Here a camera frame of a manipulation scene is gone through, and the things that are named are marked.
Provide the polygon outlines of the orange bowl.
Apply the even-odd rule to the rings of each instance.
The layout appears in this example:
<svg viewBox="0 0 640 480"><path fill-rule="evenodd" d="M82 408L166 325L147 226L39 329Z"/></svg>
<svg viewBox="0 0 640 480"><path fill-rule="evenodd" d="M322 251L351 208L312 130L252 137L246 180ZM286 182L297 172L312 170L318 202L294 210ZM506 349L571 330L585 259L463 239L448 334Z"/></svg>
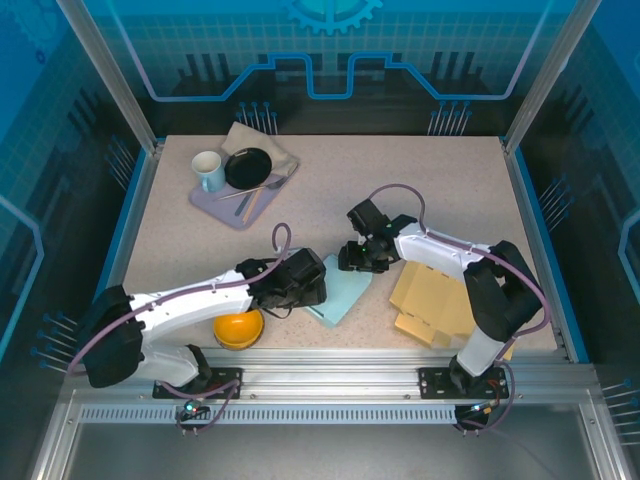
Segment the orange bowl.
<svg viewBox="0 0 640 480"><path fill-rule="evenodd" d="M240 351L251 348L262 336L265 321L259 310L218 316L213 320L213 333L220 346Z"/></svg>

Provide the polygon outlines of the black plate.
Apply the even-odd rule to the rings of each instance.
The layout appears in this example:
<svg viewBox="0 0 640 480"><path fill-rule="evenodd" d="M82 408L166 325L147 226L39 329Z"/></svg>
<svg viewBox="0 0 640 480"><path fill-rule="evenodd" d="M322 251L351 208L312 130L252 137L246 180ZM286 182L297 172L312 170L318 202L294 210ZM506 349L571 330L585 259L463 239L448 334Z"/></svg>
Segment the black plate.
<svg viewBox="0 0 640 480"><path fill-rule="evenodd" d="M249 147L231 155L224 166L226 182L238 190L262 184L271 174L272 160L262 149Z"/></svg>

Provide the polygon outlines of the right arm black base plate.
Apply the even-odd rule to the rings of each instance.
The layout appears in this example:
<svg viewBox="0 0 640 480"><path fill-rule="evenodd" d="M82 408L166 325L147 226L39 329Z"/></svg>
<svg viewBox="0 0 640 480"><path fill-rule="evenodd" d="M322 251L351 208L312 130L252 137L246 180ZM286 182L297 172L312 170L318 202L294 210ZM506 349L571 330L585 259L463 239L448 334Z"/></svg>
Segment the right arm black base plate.
<svg viewBox="0 0 640 480"><path fill-rule="evenodd" d="M417 370L418 387L423 400L506 400L510 397L506 372L490 367L479 377L465 371L455 379L448 367L424 367Z"/></svg>

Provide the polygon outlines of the light blue mug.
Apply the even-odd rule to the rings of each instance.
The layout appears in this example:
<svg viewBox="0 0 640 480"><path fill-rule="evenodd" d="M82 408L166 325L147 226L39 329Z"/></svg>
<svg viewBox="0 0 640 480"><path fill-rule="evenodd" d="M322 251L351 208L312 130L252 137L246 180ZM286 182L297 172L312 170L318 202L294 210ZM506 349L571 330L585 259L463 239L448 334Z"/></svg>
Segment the light blue mug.
<svg viewBox="0 0 640 480"><path fill-rule="evenodd" d="M195 155L191 167L199 179L200 187L207 193L216 193L226 184L221 156L214 151Z"/></svg>

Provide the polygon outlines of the aluminium rail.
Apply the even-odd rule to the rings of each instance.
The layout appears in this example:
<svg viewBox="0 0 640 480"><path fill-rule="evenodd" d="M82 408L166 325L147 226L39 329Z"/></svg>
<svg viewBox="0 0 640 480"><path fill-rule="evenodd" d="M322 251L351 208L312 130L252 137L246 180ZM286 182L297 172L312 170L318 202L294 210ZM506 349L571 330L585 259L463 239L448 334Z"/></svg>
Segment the aluminium rail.
<svg viewBox="0 0 640 480"><path fill-rule="evenodd" d="M247 404L416 404L417 371L445 367L450 350L249 349L205 350L214 367L243 371L240 399ZM516 406L583 404L603 398L595 368L557 352L523 353L510 363Z"/></svg>

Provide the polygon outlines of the lavender tray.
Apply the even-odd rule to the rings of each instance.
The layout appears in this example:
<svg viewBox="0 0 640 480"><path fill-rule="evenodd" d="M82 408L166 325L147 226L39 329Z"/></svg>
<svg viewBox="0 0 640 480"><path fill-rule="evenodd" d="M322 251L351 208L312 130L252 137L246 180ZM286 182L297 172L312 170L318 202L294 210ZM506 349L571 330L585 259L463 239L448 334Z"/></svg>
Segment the lavender tray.
<svg viewBox="0 0 640 480"><path fill-rule="evenodd" d="M266 183L269 184L282 177L286 177L286 176L271 174L267 178ZM249 200L249 202L246 205L246 208L244 209L244 211L239 217L235 217L234 212L237 209L238 205L240 204L241 200L244 198L244 195L237 196L234 198L229 198L226 200L217 201L217 198L219 197L241 191L231 187L228 184L226 184L220 191L216 193L207 193L203 191L201 187L196 186L189 193L188 199L194 207L208 214L214 219L220 221L221 223L235 230L246 230L253 225L253 223L259 218L259 216L263 213L263 211L272 203L272 201L280 193L282 187L274 190L267 190L267 189L262 190L258 198L258 201L255 205L255 208L246 225L243 224L243 216L245 214L247 207L249 206L251 199Z"/></svg>

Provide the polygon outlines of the aluminium frame post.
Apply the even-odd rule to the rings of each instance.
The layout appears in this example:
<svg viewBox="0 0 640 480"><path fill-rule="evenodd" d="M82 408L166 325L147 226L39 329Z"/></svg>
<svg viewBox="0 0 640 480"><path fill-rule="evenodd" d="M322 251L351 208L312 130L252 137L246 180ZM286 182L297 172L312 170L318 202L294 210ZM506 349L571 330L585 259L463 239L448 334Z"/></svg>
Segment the aluminium frame post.
<svg viewBox="0 0 640 480"><path fill-rule="evenodd" d="M147 155L156 158L158 151L156 136L84 2L82 0L56 0L56 3L136 140Z"/></svg>
<svg viewBox="0 0 640 480"><path fill-rule="evenodd" d="M513 155L524 139L601 2L602 0L576 0L502 141L506 157Z"/></svg>

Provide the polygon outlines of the beige cloth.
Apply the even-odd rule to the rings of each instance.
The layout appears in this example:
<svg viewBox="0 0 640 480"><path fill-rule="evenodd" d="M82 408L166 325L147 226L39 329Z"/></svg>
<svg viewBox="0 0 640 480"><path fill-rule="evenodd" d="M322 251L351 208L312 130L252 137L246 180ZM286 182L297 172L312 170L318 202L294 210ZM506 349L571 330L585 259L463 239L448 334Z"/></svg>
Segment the beige cloth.
<svg viewBox="0 0 640 480"><path fill-rule="evenodd" d="M221 144L221 149L232 155L247 148L257 148L266 152L272 161L272 172L276 175L289 177L299 167L299 159L280 147L270 136L234 122Z"/></svg>

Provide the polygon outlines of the metal fork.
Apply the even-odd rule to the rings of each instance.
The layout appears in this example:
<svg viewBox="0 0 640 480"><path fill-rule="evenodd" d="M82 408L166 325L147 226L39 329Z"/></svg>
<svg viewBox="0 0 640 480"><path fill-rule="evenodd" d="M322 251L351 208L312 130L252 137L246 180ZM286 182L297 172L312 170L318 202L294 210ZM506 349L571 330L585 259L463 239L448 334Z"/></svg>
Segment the metal fork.
<svg viewBox="0 0 640 480"><path fill-rule="evenodd" d="M219 197L219 198L217 198L217 201L226 200L226 199L229 199L229 198L234 198L234 197L237 197L237 196L241 196L241 195L257 192L257 191L264 190L264 189L267 189L267 190L279 189L280 187L282 187L286 183L287 180L288 180L287 177L282 177L282 178L280 178L280 179L278 179L278 180L276 180L274 182L271 182L269 184L266 184L266 185L261 185L259 187L255 187L255 188L252 188L252 189L248 189L248 190L244 190L244 191L240 191L240 192L236 192L236 193L232 193L232 194L229 194L229 195L226 195L226 196Z"/></svg>

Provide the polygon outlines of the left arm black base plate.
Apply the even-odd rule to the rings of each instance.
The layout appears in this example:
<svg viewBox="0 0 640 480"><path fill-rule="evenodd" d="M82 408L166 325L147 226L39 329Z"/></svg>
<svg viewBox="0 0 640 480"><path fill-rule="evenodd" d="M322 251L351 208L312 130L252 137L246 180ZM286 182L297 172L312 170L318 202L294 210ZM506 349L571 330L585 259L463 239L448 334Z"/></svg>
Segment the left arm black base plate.
<svg viewBox="0 0 640 480"><path fill-rule="evenodd" d="M156 382L152 389L154 399L224 399L232 388L232 382L237 381L232 399L240 397L244 370L237 367L212 368L208 376L199 375L182 387L170 386L167 389L162 383Z"/></svg>

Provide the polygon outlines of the light blue paper box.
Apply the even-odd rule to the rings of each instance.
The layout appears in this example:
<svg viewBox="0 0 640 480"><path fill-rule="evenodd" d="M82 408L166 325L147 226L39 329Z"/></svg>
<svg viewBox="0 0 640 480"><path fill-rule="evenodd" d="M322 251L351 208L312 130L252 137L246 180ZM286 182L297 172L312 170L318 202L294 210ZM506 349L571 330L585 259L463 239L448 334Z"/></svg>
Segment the light blue paper box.
<svg viewBox="0 0 640 480"><path fill-rule="evenodd" d="M327 328L335 328L356 304L372 282L370 272L342 271L338 268L338 257L327 256L325 286L327 298L320 304L305 310Z"/></svg>

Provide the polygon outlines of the yellow paper box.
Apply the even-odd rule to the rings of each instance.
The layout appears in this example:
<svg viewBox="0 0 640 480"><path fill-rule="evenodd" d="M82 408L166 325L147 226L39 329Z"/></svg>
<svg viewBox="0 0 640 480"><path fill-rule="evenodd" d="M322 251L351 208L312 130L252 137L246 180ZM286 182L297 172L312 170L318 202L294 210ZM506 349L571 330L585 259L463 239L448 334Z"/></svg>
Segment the yellow paper box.
<svg viewBox="0 0 640 480"><path fill-rule="evenodd" d="M465 285L417 262L407 262L389 299L394 327L427 348L464 347L476 326Z"/></svg>

